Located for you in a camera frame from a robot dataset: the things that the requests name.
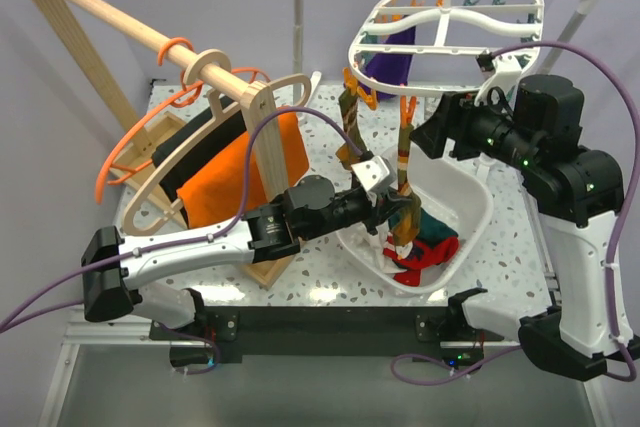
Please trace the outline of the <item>white sock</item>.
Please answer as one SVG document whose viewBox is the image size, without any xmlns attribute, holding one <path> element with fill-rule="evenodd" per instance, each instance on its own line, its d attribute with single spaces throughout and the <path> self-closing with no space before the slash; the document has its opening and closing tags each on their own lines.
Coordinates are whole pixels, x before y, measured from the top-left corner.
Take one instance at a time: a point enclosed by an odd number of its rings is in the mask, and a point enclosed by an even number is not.
<svg viewBox="0 0 640 427">
<path fill-rule="evenodd" d="M 383 272 L 391 272 L 395 268 L 391 259 L 384 255 L 388 233 L 388 229 L 382 227 L 374 234 L 370 234 L 364 227 L 357 227 L 355 231 L 356 240 L 371 255 L 373 266 Z"/>
</svg>

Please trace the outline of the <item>striped olive sock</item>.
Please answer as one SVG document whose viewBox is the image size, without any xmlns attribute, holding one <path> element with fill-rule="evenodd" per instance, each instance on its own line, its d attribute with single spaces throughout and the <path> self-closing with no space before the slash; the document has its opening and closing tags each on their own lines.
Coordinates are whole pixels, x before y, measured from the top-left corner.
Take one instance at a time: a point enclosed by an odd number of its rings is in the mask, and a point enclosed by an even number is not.
<svg viewBox="0 0 640 427">
<path fill-rule="evenodd" d="M 358 125 L 358 101 L 358 96 L 356 94 L 352 94 L 348 88 L 346 88 L 338 98 L 343 122 L 343 131 L 347 134 L 358 150 L 361 153 L 364 153 L 367 150 L 367 147 L 361 137 Z M 354 149 L 348 142 L 345 142 L 336 151 L 336 155 L 341 162 L 341 165 L 346 170 L 350 170 L 351 165 L 359 161 L 359 155 L 355 153 Z"/>
<path fill-rule="evenodd" d="M 397 190 L 409 203 L 392 218 L 390 232 L 396 247 L 404 247 L 413 242 L 421 227 L 421 200 L 413 192 L 408 178 L 410 134 L 413 130 L 411 119 L 402 114 L 397 143 Z"/>
</svg>

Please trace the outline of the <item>red santa sock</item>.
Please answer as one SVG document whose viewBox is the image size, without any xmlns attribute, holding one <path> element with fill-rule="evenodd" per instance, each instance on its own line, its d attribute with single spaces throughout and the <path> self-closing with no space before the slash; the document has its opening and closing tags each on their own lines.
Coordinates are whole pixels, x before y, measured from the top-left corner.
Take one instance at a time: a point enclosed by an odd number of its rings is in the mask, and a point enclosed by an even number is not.
<svg viewBox="0 0 640 427">
<path fill-rule="evenodd" d="M 383 248 L 383 255 L 390 259 L 398 268 L 410 271 L 420 271 L 425 268 L 448 262 L 458 251 L 457 237 L 448 237 L 441 242 L 430 245 L 416 238 L 410 252 L 400 256 L 400 248 L 388 242 Z"/>
<path fill-rule="evenodd" d="M 393 280 L 408 287 L 419 287 L 421 285 L 421 270 L 408 269 L 398 272 L 393 276 Z"/>
</svg>

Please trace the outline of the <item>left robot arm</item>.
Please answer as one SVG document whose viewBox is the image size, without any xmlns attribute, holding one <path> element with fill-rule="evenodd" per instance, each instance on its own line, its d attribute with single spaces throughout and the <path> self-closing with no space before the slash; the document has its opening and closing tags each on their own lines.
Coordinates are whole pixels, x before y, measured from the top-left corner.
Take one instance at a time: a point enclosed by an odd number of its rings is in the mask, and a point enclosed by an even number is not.
<svg viewBox="0 0 640 427">
<path fill-rule="evenodd" d="M 283 259 L 299 253 L 304 241 L 358 223 L 374 233 L 407 202 L 392 187 L 372 193 L 356 185 L 338 192 L 329 179 L 307 176 L 238 222 L 155 237 L 123 238 L 114 226 L 100 228 L 81 258 L 84 318 L 100 323 L 132 314 L 196 339 L 207 327 L 201 294 L 171 288 L 164 279 Z"/>
</svg>

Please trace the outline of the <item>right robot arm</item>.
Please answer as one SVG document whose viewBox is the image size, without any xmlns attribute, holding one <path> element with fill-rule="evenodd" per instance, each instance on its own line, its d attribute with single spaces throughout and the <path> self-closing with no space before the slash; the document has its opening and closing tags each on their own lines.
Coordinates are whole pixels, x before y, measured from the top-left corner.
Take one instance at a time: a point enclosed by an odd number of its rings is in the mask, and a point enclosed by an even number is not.
<svg viewBox="0 0 640 427">
<path fill-rule="evenodd" d="M 624 312 L 613 229 L 623 213 L 623 176 L 608 153 L 580 144 L 584 95 L 569 79 L 522 79 L 508 103 L 498 88 L 487 101 L 447 92 L 435 113 L 411 134 L 432 159 L 486 155 L 516 169 L 535 200 L 560 301 L 531 307 L 484 288 L 455 295 L 448 333 L 478 330 L 516 340 L 539 369 L 577 381 L 607 373 L 609 361 L 633 361 L 639 339 Z"/>
</svg>

